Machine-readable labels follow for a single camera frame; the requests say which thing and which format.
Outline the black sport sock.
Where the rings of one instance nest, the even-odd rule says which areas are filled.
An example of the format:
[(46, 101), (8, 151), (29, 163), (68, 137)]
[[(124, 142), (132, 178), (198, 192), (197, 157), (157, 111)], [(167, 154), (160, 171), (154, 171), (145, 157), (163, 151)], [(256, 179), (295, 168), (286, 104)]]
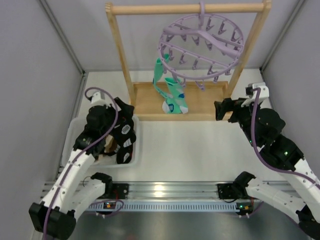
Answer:
[(128, 148), (137, 139), (134, 131), (134, 121), (131, 118), (120, 117), (111, 131), (111, 135), (120, 148)]
[(133, 149), (121, 148), (116, 154), (116, 162), (118, 165), (128, 164), (132, 160)]

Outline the purple round clip hanger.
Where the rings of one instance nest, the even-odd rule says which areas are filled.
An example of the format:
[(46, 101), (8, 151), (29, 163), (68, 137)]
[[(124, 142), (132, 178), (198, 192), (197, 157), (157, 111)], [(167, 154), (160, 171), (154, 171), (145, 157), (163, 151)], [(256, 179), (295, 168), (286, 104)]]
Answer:
[(164, 27), (158, 41), (152, 83), (165, 73), (170, 85), (185, 86), (195, 81), (200, 89), (205, 80), (216, 83), (221, 75), (230, 75), (244, 51), (245, 40), (240, 27), (231, 19), (207, 13), (203, 1), (199, 13), (182, 16)]

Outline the brown striped sock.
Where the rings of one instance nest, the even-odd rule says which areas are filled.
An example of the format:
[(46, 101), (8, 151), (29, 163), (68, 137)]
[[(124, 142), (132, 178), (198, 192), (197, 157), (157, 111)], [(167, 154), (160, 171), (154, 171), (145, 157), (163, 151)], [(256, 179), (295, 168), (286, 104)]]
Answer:
[(116, 155), (117, 154), (117, 147), (118, 147), (118, 144), (117, 144), (117, 141), (115, 140), (115, 138), (111, 135), (108, 135), (105, 138), (105, 145), (98, 156), (98, 160), (101, 160), (105, 156), (112, 157), (112, 156)]

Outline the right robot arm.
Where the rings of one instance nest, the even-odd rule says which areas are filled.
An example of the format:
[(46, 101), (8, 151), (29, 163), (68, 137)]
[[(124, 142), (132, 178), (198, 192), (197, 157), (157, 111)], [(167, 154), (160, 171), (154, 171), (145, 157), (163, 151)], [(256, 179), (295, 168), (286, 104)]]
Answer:
[(225, 98), (215, 101), (215, 119), (222, 120), (231, 112), (229, 123), (238, 123), (260, 162), (277, 172), (294, 188), (298, 197), (263, 183), (258, 177), (244, 171), (232, 183), (237, 198), (259, 199), (290, 217), (310, 238), (320, 238), (320, 180), (311, 170), (304, 154), (281, 131), (286, 123), (270, 108), (245, 98)]

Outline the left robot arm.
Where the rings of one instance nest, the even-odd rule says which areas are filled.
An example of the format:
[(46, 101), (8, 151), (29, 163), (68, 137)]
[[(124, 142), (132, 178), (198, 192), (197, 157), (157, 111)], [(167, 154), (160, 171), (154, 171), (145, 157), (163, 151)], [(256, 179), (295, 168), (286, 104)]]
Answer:
[(100, 156), (115, 156), (118, 165), (130, 163), (137, 140), (134, 109), (116, 97), (113, 104), (88, 110), (62, 173), (41, 202), (28, 210), (35, 230), (44, 238), (67, 240), (82, 213), (99, 197), (113, 193), (112, 177), (101, 172), (93, 174), (80, 192), (76, 189)]

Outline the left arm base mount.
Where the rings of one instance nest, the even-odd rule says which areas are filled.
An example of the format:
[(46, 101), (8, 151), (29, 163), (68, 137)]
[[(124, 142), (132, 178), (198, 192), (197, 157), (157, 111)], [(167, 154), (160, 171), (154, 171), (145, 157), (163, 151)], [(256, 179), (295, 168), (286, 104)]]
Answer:
[(130, 185), (128, 183), (114, 183), (112, 185), (112, 191), (109, 197), (114, 200), (125, 200), (129, 194), (129, 187)]

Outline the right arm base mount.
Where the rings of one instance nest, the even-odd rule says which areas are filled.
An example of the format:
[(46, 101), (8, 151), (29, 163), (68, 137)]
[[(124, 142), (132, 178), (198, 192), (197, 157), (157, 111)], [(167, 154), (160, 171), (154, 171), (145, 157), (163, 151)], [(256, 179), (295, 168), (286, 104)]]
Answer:
[(226, 203), (233, 203), (238, 199), (232, 183), (219, 183), (217, 185), (218, 197)]

